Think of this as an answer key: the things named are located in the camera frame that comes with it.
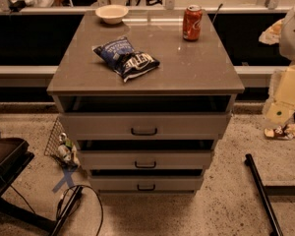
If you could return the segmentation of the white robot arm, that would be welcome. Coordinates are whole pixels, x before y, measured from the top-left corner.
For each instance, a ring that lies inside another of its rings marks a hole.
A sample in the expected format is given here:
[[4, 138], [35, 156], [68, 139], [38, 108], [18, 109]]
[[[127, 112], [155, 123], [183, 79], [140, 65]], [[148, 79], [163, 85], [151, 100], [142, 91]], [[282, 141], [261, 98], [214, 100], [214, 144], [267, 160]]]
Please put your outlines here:
[[295, 5], [283, 19], [279, 51], [282, 56], [295, 61]]

